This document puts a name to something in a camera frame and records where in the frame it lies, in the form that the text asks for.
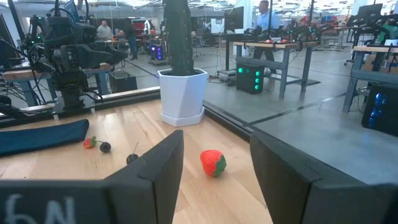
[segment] man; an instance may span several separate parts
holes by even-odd
[[[262,30],[267,30],[268,29],[268,24],[269,24],[269,9],[268,9],[268,1],[263,0],[260,2],[259,5],[259,11],[261,15],[258,17],[256,26],[260,26]],[[279,28],[279,20],[278,18],[272,13],[271,15],[271,29],[278,29]],[[267,60],[274,61],[274,53],[272,52],[272,49],[270,48],[265,48],[265,47],[256,47],[254,50],[254,58],[261,58],[262,53],[266,53]],[[271,73],[275,74],[276,70],[271,69]]]
[[[138,59],[136,50],[136,29],[133,23],[127,22],[127,29],[125,31],[126,39],[129,41],[132,58],[130,60]]]
[[[102,21],[102,24],[97,29],[98,40],[112,40],[113,34],[110,27],[107,26],[106,21]]]

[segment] cactus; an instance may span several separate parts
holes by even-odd
[[[191,12],[187,0],[163,0],[165,33],[173,76],[194,75]]]

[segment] hexagonal white pot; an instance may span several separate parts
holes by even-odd
[[[200,123],[205,114],[203,98],[208,74],[200,68],[195,68],[195,71],[198,75],[184,77],[165,75],[171,69],[157,72],[164,122],[175,127]]]

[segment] blue shirt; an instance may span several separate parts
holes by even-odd
[[[268,23],[269,23],[269,11],[267,11],[264,14],[261,14],[256,22],[256,27],[261,26],[263,30],[268,29]],[[272,29],[278,29],[279,28],[279,19],[278,17],[275,16],[274,13],[272,13],[271,16],[271,28]]]

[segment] gray floor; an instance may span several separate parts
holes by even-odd
[[[398,138],[362,128],[359,108],[363,99],[357,103],[356,98],[349,113],[341,112],[351,71],[351,64],[344,66],[344,62],[350,58],[350,51],[349,47],[340,51],[314,51],[309,79],[320,83],[308,86],[305,93],[300,92],[300,85],[289,85],[285,98],[280,100],[279,81],[265,79],[264,91],[250,95],[212,80],[205,100],[246,126],[265,131],[359,180],[398,183]],[[276,60],[282,58],[281,53],[275,53]],[[198,49],[198,55],[194,51],[195,67],[210,75],[224,69],[225,49],[202,48]],[[291,53],[289,75],[301,77],[304,58],[304,50]],[[139,60],[132,63],[126,63],[122,69],[137,77],[139,88],[159,85],[157,71],[170,67],[150,64],[146,55],[139,55]],[[230,68],[234,67],[235,60],[231,57]],[[95,85],[93,77],[89,83]],[[47,91],[43,94],[49,98]],[[23,101],[14,101],[17,107],[24,107]]]

